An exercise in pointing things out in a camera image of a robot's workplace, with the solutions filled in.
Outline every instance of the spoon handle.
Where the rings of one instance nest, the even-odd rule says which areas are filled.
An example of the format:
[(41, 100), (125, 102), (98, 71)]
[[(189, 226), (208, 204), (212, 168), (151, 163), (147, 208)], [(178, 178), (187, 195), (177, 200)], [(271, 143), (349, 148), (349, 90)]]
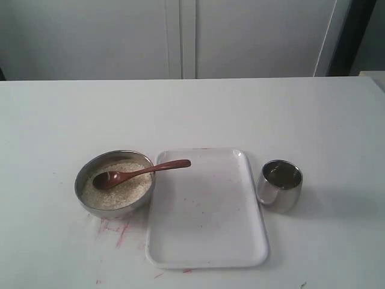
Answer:
[(142, 173), (157, 172), (159, 170), (179, 169), (181, 167), (189, 167), (189, 166), (191, 166), (190, 160), (168, 161), (167, 163), (158, 164), (157, 166), (153, 166), (153, 167), (147, 167), (143, 170), (138, 170), (130, 174), (135, 174), (135, 176), (137, 176), (137, 175), (141, 175)]

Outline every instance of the metal bowl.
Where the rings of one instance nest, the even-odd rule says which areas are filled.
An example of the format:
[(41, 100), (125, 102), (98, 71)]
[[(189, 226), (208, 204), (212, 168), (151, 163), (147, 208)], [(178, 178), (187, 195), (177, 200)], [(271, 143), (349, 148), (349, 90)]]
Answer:
[(90, 177), (90, 175), (100, 167), (105, 167), (105, 166), (108, 166), (109, 164), (116, 163), (122, 160), (132, 160), (133, 162), (141, 164), (144, 167), (153, 166), (152, 162), (145, 155), (135, 151), (121, 150), (121, 151), (106, 152), (105, 154), (99, 155), (98, 157), (88, 162), (78, 173), (78, 176), (76, 177), (76, 180), (75, 180), (75, 194), (76, 194), (76, 197), (78, 197), (80, 204), (92, 215), (95, 215), (98, 217), (105, 217), (108, 219), (123, 217), (127, 213), (130, 213), (136, 208), (139, 208), (140, 206), (144, 205), (150, 199), (152, 191), (155, 186), (155, 173), (151, 173), (151, 180), (152, 180), (151, 186), (145, 192), (145, 194), (135, 202), (125, 207), (122, 207), (119, 209), (113, 209), (113, 210), (102, 210), (102, 209), (93, 208), (83, 202), (82, 194), (83, 194), (84, 185), (87, 179)]

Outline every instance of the metal cup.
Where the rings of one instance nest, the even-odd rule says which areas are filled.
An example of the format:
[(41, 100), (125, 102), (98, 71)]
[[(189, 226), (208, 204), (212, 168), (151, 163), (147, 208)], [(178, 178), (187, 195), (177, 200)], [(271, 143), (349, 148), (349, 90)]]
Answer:
[(257, 182), (258, 201), (278, 213), (289, 211), (300, 197), (303, 175), (294, 164), (274, 160), (266, 163)]

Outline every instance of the cabinet door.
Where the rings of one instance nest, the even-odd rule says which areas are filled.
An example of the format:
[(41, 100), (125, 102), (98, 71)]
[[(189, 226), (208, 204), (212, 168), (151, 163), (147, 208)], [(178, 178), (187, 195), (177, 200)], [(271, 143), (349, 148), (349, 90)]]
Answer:
[(7, 79), (180, 78), (178, 0), (7, 0)]
[[(197, 78), (325, 75), (349, 3), (196, 0), (196, 63), (183, 66)], [(182, 28), (183, 42), (191, 35)]]

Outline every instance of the rice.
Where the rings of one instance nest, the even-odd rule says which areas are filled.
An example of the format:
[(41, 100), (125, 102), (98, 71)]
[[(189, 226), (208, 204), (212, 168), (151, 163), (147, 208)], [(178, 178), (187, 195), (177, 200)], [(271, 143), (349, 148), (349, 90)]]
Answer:
[(143, 165), (138, 163), (121, 161), (117, 164), (112, 164), (93, 172), (87, 179), (83, 189), (81, 197), (83, 203), (96, 209), (113, 210), (135, 202), (150, 188), (152, 182), (150, 173), (136, 176), (108, 190), (98, 190), (94, 187), (92, 181), (98, 174), (110, 170), (117, 170), (118, 172), (134, 172), (144, 168)]

